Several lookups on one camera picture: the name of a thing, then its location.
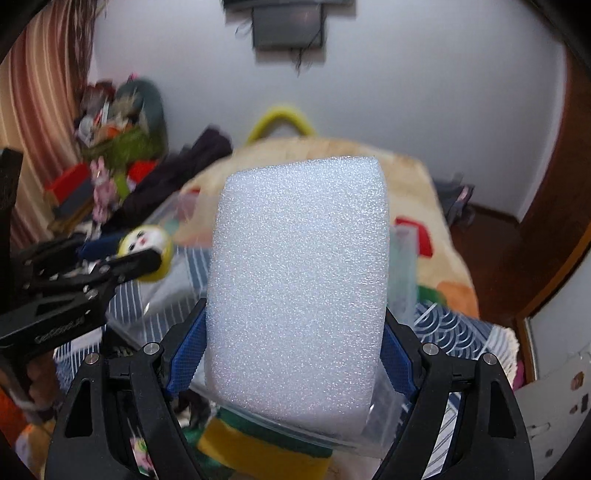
yellow cloth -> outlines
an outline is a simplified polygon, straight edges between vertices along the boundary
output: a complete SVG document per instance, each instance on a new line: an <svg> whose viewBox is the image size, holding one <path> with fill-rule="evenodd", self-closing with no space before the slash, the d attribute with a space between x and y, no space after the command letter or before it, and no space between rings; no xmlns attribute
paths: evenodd
<svg viewBox="0 0 591 480"><path fill-rule="evenodd" d="M322 480L331 458L315 458L245 435L213 418L197 448L210 458L258 480Z"/></svg>

orange patch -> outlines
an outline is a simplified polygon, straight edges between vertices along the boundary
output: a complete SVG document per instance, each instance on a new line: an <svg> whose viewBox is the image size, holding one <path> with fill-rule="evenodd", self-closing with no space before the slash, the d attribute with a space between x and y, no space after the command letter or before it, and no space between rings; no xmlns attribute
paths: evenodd
<svg viewBox="0 0 591 480"><path fill-rule="evenodd" d="M476 292L463 283L444 280L437 290L447 299L447 306L454 312L460 312L473 318L480 318Z"/></svg>

pile of clothes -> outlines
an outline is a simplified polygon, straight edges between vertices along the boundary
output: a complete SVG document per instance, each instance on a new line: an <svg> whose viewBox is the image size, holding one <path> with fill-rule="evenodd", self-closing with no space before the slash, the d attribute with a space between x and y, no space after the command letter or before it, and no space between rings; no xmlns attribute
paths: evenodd
<svg viewBox="0 0 591 480"><path fill-rule="evenodd" d="M222 135L217 128L208 127L192 147L169 154L158 162L135 185L118 208L113 209L108 219L101 222L102 233L130 230L140 226L170 194L180 190L185 183L216 160L231 154L232 144L229 138ZM112 184L108 189L109 192L113 192ZM112 197L109 194L106 197L110 202Z"/></svg>

striped curtain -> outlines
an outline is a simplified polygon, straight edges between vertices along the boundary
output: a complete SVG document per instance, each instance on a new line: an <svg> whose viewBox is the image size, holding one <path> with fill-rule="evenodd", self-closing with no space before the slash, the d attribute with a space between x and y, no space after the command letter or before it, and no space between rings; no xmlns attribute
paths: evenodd
<svg viewBox="0 0 591 480"><path fill-rule="evenodd" d="M88 74L96 0L53 0L29 23L0 65L0 148L24 153L11 244L50 237L43 187L80 161L73 137Z"/></svg>

yellow bag handle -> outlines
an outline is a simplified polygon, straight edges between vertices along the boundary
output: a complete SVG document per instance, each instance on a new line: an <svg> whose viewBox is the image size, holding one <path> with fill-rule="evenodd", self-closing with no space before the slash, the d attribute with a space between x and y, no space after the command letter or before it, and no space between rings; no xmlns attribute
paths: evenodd
<svg viewBox="0 0 591 480"><path fill-rule="evenodd" d="M302 112L288 105L278 105L272 107L256 123L246 139L246 144L250 145L263 138L269 126L278 120L291 123L303 137L316 136L316 131Z"/></svg>

